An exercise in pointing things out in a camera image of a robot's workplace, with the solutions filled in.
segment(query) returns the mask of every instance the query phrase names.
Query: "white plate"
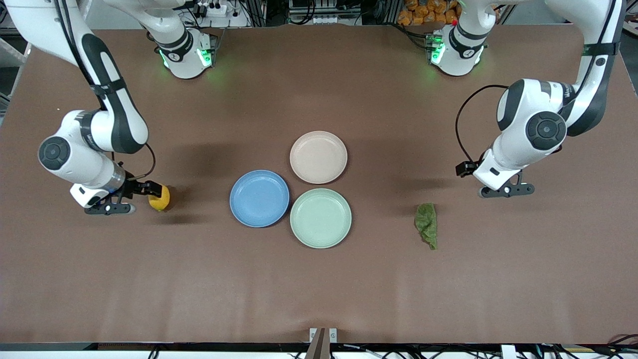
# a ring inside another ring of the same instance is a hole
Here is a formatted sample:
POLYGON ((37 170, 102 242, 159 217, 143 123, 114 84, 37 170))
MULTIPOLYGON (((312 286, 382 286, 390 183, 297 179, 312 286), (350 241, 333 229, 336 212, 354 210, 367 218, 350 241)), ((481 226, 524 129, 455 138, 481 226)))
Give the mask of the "white plate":
POLYGON ((326 131, 308 132, 299 137, 290 150, 292 171, 314 185, 336 180, 347 163, 346 145, 326 131))

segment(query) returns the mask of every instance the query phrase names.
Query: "brown table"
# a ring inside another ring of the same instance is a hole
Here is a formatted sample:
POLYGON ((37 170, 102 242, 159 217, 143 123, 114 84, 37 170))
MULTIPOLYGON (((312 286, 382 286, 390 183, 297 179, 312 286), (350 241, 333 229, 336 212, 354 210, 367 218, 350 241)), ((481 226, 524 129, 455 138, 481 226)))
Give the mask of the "brown table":
MULTIPOLYGON (((573 82, 572 26, 497 27, 471 74, 453 78, 389 27, 285 26, 228 31, 217 66, 171 76, 141 31, 105 31, 158 156, 152 179, 175 207, 90 217, 36 151, 73 109, 96 101, 71 65, 29 57, 0 131, 0 340, 304 340, 606 342, 638 332, 638 101, 618 57, 601 124, 525 171, 535 194, 480 199, 459 179, 454 116, 485 84, 573 82), (299 243, 286 217, 240 225, 234 181, 253 169, 313 186, 288 164, 298 136, 326 130, 348 147, 326 185, 349 201, 340 245, 299 243), (436 203, 439 246, 413 227, 436 203)), ((498 135, 491 89, 467 107, 461 136, 478 156, 498 135)), ((144 172, 148 152, 118 155, 144 172)))

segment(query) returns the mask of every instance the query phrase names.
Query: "green plate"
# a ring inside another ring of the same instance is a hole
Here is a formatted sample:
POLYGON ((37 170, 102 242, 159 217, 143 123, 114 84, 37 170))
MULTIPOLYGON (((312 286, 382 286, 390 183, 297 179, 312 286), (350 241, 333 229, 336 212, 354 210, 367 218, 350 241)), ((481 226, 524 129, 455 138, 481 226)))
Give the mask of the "green plate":
POLYGON ((327 188, 310 190, 295 201, 290 227, 301 243, 330 248, 346 237, 352 224, 350 206, 342 195, 327 188))

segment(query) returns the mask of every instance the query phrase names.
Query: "blue plate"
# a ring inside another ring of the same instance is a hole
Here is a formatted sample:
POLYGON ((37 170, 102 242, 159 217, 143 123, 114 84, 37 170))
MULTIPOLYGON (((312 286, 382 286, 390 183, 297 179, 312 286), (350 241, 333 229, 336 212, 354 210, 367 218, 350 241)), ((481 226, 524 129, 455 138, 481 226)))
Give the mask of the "blue plate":
POLYGON ((230 211, 248 227, 267 227, 286 213, 290 204, 288 185, 275 172, 248 172, 230 191, 230 211))

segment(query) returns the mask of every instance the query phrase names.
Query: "green leaf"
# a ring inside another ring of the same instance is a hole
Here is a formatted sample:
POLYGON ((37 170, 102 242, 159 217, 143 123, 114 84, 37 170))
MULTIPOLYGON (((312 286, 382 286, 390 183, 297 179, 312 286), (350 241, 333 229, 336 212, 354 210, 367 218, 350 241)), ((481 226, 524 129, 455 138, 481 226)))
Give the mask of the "green leaf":
POLYGON ((417 214, 414 216, 414 226, 431 250, 438 248, 436 243, 436 212, 433 203, 424 203, 417 208, 417 214))

